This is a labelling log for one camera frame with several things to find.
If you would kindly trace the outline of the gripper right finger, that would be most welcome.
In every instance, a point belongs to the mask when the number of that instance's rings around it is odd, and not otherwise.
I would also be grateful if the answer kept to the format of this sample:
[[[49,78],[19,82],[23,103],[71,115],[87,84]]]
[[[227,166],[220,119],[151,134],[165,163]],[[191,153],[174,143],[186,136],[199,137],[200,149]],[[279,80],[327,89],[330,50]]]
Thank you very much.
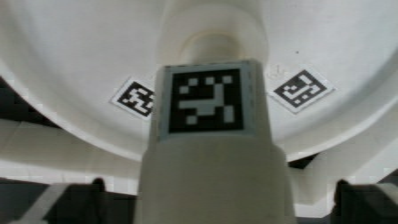
[[[398,224],[398,186],[337,181],[330,224]]]

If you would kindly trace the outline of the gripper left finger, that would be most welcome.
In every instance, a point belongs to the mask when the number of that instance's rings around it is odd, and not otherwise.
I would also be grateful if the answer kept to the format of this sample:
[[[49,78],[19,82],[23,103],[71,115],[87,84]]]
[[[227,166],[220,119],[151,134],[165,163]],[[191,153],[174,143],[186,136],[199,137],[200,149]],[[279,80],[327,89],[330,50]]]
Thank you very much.
[[[62,184],[0,178],[0,224],[133,224],[135,202],[101,178]]]

